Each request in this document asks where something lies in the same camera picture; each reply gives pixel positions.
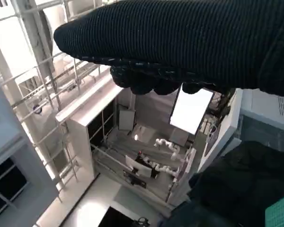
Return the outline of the black knitted gloved right hand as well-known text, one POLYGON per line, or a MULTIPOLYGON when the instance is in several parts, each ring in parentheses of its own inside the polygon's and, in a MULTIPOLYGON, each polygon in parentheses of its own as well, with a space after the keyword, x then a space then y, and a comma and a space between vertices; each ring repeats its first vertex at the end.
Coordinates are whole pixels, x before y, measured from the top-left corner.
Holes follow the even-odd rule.
POLYGON ((136 95, 284 96, 284 0, 122 0, 59 26, 58 48, 136 95))

